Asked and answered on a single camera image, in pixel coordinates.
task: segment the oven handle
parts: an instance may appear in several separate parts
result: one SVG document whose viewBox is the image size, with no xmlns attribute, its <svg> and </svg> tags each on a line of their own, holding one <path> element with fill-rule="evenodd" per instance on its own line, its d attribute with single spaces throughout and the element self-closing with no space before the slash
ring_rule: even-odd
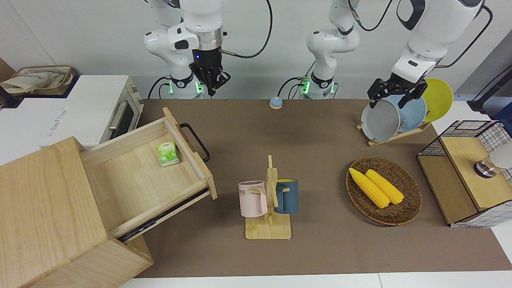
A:
<svg viewBox="0 0 512 288">
<path fill-rule="evenodd" d="M 206 157 L 203 158 L 203 162 L 208 162 L 210 160 L 210 152 L 208 152 L 208 149 L 206 148 L 206 146 L 203 144 L 203 142 L 201 141 L 201 139 L 199 139 L 199 136 L 196 134 L 196 132 L 192 129 L 192 127 L 190 126 L 190 124 L 188 123 L 182 123 L 180 124 L 180 128 L 187 128 L 191 133 L 192 135 L 194 136 L 194 138 L 196 139 L 197 143 L 199 143 L 199 146 L 201 146 L 201 149 L 203 149 L 204 153 L 206 154 Z"/>
<path fill-rule="evenodd" d="M 126 111 L 127 106 L 127 101 L 119 103 L 116 114 L 114 114 L 114 118 L 112 118 L 112 121 L 109 124 L 109 130 L 117 130 L 117 128 L 119 128 L 119 124 L 121 124 L 121 119 L 123 118 L 123 114 Z"/>
</svg>

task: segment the oven door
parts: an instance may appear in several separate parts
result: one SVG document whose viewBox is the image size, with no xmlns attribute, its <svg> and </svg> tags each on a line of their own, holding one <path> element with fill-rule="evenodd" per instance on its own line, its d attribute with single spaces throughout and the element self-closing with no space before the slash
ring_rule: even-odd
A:
<svg viewBox="0 0 512 288">
<path fill-rule="evenodd" d="M 130 97 L 123 99 L 117 105 L 116 113 L 109 124 L 109 130 L 112 131 L 109 140 L 135 129 L 137 125 L 139 111 L 134 107 Z"/>
</svg>

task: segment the black pole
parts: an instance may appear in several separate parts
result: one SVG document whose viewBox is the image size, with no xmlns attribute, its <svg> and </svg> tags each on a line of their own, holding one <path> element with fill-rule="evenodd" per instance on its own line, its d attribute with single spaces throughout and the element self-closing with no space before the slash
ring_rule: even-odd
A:
<svg viewBox="0 0 512 288">
<path fill-rule="evenodd" d="M 500 90 L 505 84 L 512 79 L 512 70 L 510 70 L 505 76 L 503 76 L 494 86 L 492 86 L 482 97 L 475 101 L 468 101 L 467 104 L 471 107 L 471 110 L 484 112 L 483 104 L 491 98 L 498 90 Z"/>
<path fill-rule="evenodd" d="M 18 108 L 19 104 L 23 101 L 23 97 L 14 97 L 7 93 L 1 86 L 0 96 L 5 100 L 5 104 L 2 108 Z"/>
</svg>

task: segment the corn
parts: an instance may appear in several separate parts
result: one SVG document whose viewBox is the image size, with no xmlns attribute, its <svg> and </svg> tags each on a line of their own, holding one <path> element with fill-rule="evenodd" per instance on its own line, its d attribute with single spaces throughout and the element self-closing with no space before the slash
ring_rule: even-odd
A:
<svg viewBox="0 0 512 288">
<path fill-rule="evenodd" d="M 372 169 L 368 169 L 366 177 L 370 179 L 382 192 L 389 198 L 391 203 L 398 204 L 403 200 L 403 194 L 389 183 L 384 177 L 380 176 L 377 172 Z"/>
<path fill-rule="evenodd" d="M 359 188 L 361 188 L 377 207 L 384 208 L 389 205 L 389 198 L 365 175 L 354 168 L 349 168 L 349 172 Z"/>
</svg>

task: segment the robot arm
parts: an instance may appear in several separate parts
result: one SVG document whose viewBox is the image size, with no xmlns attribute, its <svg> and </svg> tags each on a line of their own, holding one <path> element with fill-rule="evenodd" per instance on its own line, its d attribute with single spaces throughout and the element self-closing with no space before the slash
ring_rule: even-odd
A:
<svg viewBox="0 0 512 288">
<path fill-rule="evenodd" d="M 424 77 L 432 72 L 450 46 L 482 9 L 484 0 L 409 0 L 413 12 L 400 22 L 412 31 L 389 80 L 377 79 L 368 90 L 370 107 L 389 95 L 404 95 L 398 104 L 419 99 L 427 88 Z"/>
<path fill-rule="evenodd" d="M 179 1 L 149 0 L 155 21 L 164 28 L 145 34 L 144 46 L 149 53 L 160 57 L 167 64 L 170 75 L 171 91 L 175 98 L 193 99 L 202 94 L 199 80 L 188 66 L 192 61 L 180 51 L 169 47 L 168 28 L 179 22 Z"/>
<path fill-rule="evenodd" d="M 352 3 L 357 7 L 359 0 Z M 304 94 L 312 99 L 326 98 L 332 91 L 337 62 L 331 54 L 354 51 L 359 45 L 359 33 L 354 30 L 348 0 L 333 0 L 329 20 L 336 29 L 314 31 L 307 40 L 308 49 L 315 56 L 315 65 L 308 75 L 308 88 Z"/>
<path fill-rule="evenodd" d="M 192 49 L 194 75 L 213 96 L 231 76 L 223 71 L 221 45 L 224 36 L 220 14 L 222 0 L 180 0 L 184 22 L 167 31 L 172 50 Z"/>
</svg>

